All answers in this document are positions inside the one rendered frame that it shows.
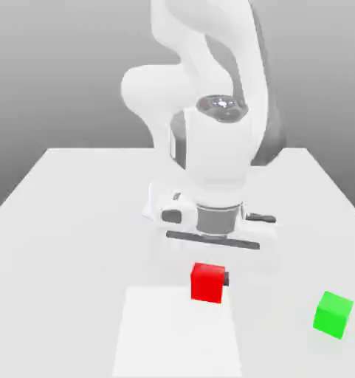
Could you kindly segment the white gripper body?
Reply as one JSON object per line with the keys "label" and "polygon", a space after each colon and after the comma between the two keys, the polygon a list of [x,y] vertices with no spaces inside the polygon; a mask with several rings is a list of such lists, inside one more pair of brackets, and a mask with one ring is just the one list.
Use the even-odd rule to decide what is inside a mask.
{"label": "white gripper body", "polygon": [[275,267],[277,236],[249,230],[228,236],[168,231],[164,238],[164,259],[184,264],[202,262],[226,267]]}

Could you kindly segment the small red cube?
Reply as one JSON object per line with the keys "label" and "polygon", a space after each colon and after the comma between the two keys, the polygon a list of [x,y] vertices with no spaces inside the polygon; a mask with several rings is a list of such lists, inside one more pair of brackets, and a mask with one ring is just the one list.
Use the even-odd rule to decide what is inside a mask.
{"label": "small red cube", "polygon": [[190,273],[190,296],[194,300],[221,303],[226,268],[196,262]]}

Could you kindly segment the small green cube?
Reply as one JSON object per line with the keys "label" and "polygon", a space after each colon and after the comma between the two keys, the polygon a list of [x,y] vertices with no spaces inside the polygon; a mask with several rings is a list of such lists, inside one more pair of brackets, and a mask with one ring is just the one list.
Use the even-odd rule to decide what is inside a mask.
{"label": "small green cube", "polygon": [[313,328],[341,340],[354,302],[325,291],[317,304]]}

